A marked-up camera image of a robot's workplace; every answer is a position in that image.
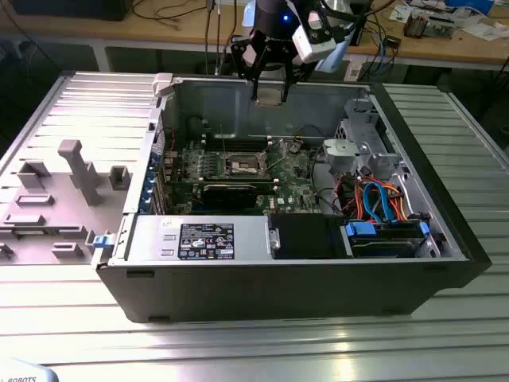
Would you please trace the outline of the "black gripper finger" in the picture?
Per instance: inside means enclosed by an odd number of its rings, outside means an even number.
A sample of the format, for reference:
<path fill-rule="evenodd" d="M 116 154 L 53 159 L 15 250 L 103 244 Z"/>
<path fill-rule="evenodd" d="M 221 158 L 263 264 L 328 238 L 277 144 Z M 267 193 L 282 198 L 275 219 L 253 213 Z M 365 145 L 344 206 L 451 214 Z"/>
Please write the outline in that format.
<path fill-rule="evenodd" d="M 234 37 L 231 41 L 231 55 L 240 79 L 253 84 L 251 99 L 258 95 L 258 80 L 262 72 L 262 34 L 252 33 L 249 37 Z"/>
<path fill-rule="evenodd" d="M 289 89 L 292 85 L 306 81 L 314 71 L 316 67 L 316 63 L 300 63 L 294 64 L 293 59 L 299 58 L 297 49 L 290 43 L 286 41 L 282 48 L 282 62 L 284 64 L 285 69 L 285 79 L 284 79 L 284 88 L 282 93 L 282 102 L 287 101 Z"/>

